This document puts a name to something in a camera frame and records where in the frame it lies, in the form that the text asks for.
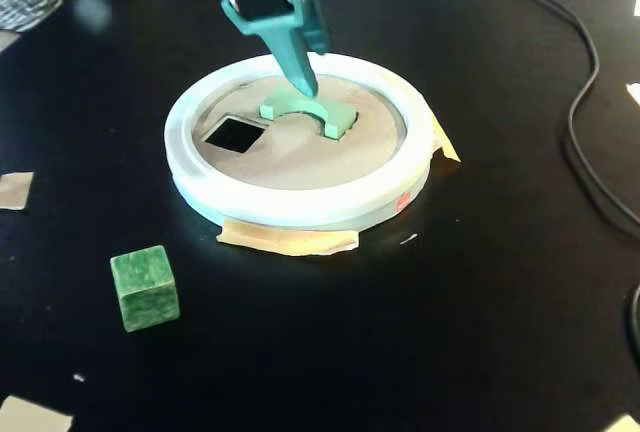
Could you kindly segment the teal gripper black motor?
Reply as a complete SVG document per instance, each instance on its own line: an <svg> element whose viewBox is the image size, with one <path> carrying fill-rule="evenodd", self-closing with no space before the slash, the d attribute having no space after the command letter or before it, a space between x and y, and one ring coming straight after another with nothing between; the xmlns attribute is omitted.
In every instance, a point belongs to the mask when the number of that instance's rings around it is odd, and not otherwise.
<svg viewBox="0 0 640 432"><path fill-rule="evenodd" d="M318 83L308 49L329 52L329 36L320 0L226 0L247 23L268 22L260 34L284 76L301 94L314 98Z"/></svg>

